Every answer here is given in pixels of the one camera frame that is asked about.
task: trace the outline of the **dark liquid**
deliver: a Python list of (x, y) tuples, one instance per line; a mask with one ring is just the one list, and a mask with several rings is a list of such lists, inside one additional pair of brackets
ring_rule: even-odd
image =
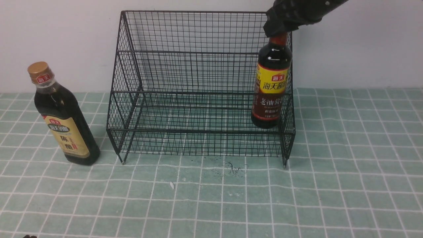
[[(258, 53), (258, 63), (268, 69), (286, 69), (291, 66), (292, 52), (286, 45), (279, 45), (269, 42), (265, 45)], [(251, 113), (251, 121), (259, 128), (269, 129), (276, 126), (279, 122), (279, 118), (275, 120), (260, 120)]]
[(35, 107), (43, 116), (54, 116), (60, 119), (72, 118), (90, 152), (87, 158), (75, 157), (65, 153), (66, 159), (72, 163), (92, 165), (100, 156), (100, 149), (79, 108), (78, 101), (68, 89), (58, 83), (45, 89), (37, 89)]

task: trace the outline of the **bottle cap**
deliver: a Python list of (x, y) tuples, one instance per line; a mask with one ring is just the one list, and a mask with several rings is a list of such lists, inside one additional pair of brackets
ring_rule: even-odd
[(45, 83), (54, 78), (54, 74), (46, 62), (33, 63), (28, 67), (32, 83)]

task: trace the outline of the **red logo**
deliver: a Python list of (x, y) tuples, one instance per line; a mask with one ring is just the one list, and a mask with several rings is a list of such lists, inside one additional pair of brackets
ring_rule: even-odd
[(49, 81), (51, 78), (50, 78), (50, 75), (40, 75), (40, 76), (38, 76), (37, 77), (37, 82), (38, 83), (45, 83), (45, 82), (47, 82), (47, 81)]
[(285, 79), (284, 74), (277, 74), (277, 75), (273, 75), (272, 82), (283, 81), (284, 79)]
[(61, 125), (61, 124), (60, 124), (60, 121), (58, 121), (58, 120), (54, 120), (54, 119), (50, 119), (50, 123), (52, 123), (52, 124), (56, 124), (56, 125)]

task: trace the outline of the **wire mesh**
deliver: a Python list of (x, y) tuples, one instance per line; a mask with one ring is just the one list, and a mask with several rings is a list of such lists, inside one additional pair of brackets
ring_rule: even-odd
[(265, 130), (250, 120), (265, 21), (262, 12), (123, 11), (107, 117), (119, 158), (288, 159), (295, 137), (291, 71), (279, 125)]

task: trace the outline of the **soy sauce bottle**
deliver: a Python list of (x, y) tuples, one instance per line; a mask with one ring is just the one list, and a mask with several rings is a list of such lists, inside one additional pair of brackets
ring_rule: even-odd
[(292, 52), (286, 45), (288, 33), (270, 37), (258, 53), (251, 121), (259, 128), (269, 129), (279, 122)]
[(31, 64), (28, 73), (37, 88), (35, 107), (66, 159), (72, 163), (92, 165), (98, 159), (100, 149), (73, 93), (55, 80), (46, 62)]

